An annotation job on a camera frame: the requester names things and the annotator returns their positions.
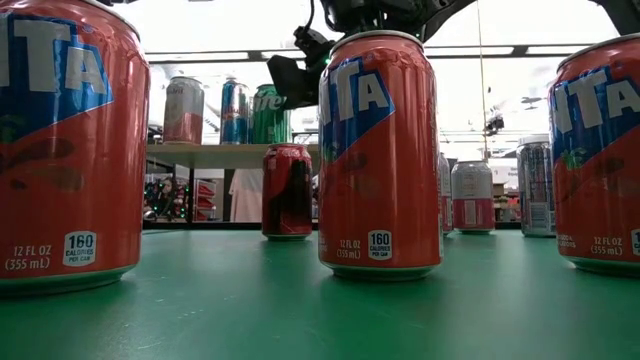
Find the blue can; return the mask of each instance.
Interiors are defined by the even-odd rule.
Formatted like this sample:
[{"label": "blue can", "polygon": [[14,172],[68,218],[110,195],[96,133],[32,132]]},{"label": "blue can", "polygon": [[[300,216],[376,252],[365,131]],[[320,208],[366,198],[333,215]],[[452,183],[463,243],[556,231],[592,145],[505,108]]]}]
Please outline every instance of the blue can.
[{"label": "blue can", "polygon": [[229,77],[222,86],[220,144],[249,144],[249,88]]},{"label": "blue can", "polygon": [[525,236],[556,235],[549,135],[527,136],[519,141],[518,188],[522,233]]}]

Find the green can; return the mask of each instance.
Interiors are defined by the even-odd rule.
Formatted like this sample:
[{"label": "green can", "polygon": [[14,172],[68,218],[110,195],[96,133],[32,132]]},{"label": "green can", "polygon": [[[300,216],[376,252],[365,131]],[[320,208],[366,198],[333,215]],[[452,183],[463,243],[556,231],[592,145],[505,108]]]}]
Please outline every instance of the green can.
[{"label": "green can", "polygon": [[252,140],[254,144],[291,143],[291,112],[284,110],[285,97],[273,84],[258,86],[253,97]]}]

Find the green tabletop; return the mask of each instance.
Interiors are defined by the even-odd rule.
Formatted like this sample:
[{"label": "green tabletop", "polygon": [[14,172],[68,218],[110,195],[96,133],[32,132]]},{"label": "green tabletop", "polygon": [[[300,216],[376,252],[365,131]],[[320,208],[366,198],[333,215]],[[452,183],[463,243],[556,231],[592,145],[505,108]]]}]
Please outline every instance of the green tabletop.
[{"label": "green tabletop", "polygon": [[452,234],[395,284],[332,276],[316,238],[156,232],[123,281],[0,302],[0,359],[640,359],[640,282],[577,271],[554,239]]}]

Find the blue label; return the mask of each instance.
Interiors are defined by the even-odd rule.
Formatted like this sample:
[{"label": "blue label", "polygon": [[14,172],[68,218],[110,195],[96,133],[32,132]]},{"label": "blue label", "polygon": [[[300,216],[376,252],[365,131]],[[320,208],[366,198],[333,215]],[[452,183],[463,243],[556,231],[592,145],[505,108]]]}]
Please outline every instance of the blue label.
[{"label": "blue label", "polygon": [[640,96],[631,77],[613,80],[609,66],[557,84],[550,97],[553,160],[579,168],[640,124]]},{"label": "blue label", "polygon": [[100,52],[74,22],[0,14],[0,143],[112,101]]},{"label": "blue label", "polygon": [[360,137],[395,111],[377,69],[362,58],[343,61],[327,72],[320,89],[320,143],[326,161],[335,161]]}]

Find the red soda can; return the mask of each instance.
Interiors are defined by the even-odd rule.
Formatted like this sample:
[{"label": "red soda can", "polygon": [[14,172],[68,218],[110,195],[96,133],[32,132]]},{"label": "red soda can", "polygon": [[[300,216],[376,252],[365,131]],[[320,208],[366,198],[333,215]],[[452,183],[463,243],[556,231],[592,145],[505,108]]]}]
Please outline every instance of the red soda can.
[{"label": "red soda can", "polygon": [[270,145],[264,157],[262,234],[303,240],[311,234],[311,155],[299,144]]},{"label": "red soda can", "polygon": [[442,235],[447,236],[453,231],[453,202],[449,161],[443,153],[440,153],[438,158],[438,174],[440,176],[440,224]]},{"label": "red soda can", "polygon": [[136,265],[149,84],[137,32],[110,8],[0,0],[0,294]]},{"label": "red soda can", "polygon": [[484,161],[458,161],[451,172],[453,227],[486,234],[495,228],[493,174]]},{"label": "red soda can", "polygon": [[167,87],[164,144],[202,144],[204,90],[195,79],[176,76]]},{"label": "red soda can", "polygon": [[568,57],[550,91],[558,250],[579,269],[640,275],[639,45]]},{"label": "red soda can", "polygon": [[421,278],[442,260],[436,85],[397,31],[338,42],[320,80],[320,261],[338,276]]}]

